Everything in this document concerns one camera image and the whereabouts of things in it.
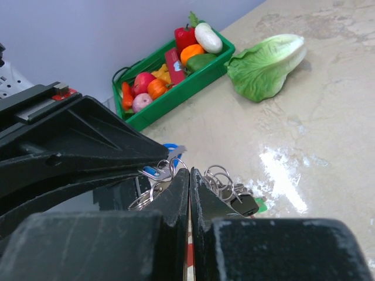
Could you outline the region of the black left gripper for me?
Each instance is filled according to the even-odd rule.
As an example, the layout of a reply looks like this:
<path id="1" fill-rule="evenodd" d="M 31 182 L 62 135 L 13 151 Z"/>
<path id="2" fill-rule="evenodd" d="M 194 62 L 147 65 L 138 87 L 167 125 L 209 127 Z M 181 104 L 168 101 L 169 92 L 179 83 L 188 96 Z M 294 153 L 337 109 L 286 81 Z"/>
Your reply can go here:
<path id="1" fill-rule="evenodd" d="M 62 185 L 70 176 L 129 172 L 167 156 L 166 147 L 64 83 L 38 84 L 1 100 L 2 196 L 41 183 Z M 68 184 L 26 200 L 1 215 L 1 234 L 34 213 L 135 176 Z"/>

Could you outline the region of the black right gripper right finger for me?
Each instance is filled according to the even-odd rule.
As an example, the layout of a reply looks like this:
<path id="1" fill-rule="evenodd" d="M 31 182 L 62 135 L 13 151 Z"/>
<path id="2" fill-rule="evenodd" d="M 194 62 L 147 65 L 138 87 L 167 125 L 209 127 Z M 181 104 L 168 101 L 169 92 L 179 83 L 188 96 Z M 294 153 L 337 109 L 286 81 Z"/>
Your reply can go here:
<path id="1" fill-rule="evenodd" d="M 196 280 L 372 280 L 351 230 L 326 218 L 261 218 L 199 188 L 190 199 Z"/>

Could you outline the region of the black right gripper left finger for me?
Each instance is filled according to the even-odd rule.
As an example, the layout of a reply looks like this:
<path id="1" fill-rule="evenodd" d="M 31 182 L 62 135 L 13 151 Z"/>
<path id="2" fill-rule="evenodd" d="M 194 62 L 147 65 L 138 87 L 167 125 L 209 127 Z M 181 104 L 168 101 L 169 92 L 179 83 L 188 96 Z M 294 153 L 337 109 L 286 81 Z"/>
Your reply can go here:
<path id="1" fill-rule="evenodd" d="M 34 214 L 12 234 L 2 280 L 186 280 L 189 171 L 141 211 Z"/>

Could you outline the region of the key bunch with red carabiner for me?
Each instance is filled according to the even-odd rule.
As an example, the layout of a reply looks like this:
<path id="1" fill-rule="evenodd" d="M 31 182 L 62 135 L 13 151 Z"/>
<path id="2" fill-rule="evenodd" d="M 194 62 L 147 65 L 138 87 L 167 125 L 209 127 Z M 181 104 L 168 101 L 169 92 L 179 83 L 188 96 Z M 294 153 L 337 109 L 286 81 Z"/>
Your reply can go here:
<path id="1" fill-rule="evenodd" d="M 137 194 L 135 200 L 129 204 L 129 210 L 141 211 L 150 203 L 153 203 L 168 188 L 165 183 L 171 183 L 177 178 L 180 169 L 187 169 L 182 155 L 187 151 L 183 145 L 164 143 L 168 150 L 168 157 L 160 160 L 155 166 L 145 166 L 139 172 L 151 181 L 151 186 L 141 191 L 138 178 L 135 179 Z M 233 215 L 254 218 L 256 214 L 268 210 L 265 197 L 257 197 L 245 184 L 236 182 L 229 171 L 222 165 L 210 165 L 204 172 L 192 169 L 189 176 L 197 176 L 197 179 L 189 179 L 189 197 L 200 203 L 196 194 L 200 187 L 213 195 L 220 202 L 232 209 Z"/>

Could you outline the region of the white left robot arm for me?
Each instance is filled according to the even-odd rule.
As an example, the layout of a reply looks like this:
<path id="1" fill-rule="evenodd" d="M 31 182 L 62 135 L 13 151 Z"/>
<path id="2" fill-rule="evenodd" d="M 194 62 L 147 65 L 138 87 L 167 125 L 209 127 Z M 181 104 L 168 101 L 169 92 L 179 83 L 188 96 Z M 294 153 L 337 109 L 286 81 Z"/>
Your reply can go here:
<path id="1" fill-rule="evenodd" d="M 167 156 L 95 98 L 60 82 L 33 85 L 1 61 L 1 238 L 33 213 Z"/>

